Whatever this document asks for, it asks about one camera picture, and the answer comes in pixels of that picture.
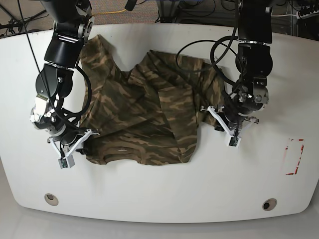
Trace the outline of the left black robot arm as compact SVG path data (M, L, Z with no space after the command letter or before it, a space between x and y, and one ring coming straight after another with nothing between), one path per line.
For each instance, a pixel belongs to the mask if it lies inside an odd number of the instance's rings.
M221 78L232 85L230 94L225 93L224 108L219 115L225 124L238 134L247 117L261 110L269 102L267 77L273 68L270 53L272 43L271 0L238 0L235 4L235 29L238 35L230 35L214 43L210 60ZM232 83L217 67L214 53L223 42L238 40L236 67L240 72L237 82Z

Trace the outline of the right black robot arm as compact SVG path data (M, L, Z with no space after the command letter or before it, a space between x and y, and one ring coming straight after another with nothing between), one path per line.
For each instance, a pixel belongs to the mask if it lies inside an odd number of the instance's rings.
M54 20L53 36L46 50L43 69L35 87L37 96L30 120L36 129L51 135L49 142L59 142L58 153L65 156L71 148L78 150L88 129L78 126L92 98L88 76L78 66L82 48L88 41L94 17L88 0L42 0L42 6ZM74 70L79 71L88 87L88 100L74 113L63 107L71 93Z

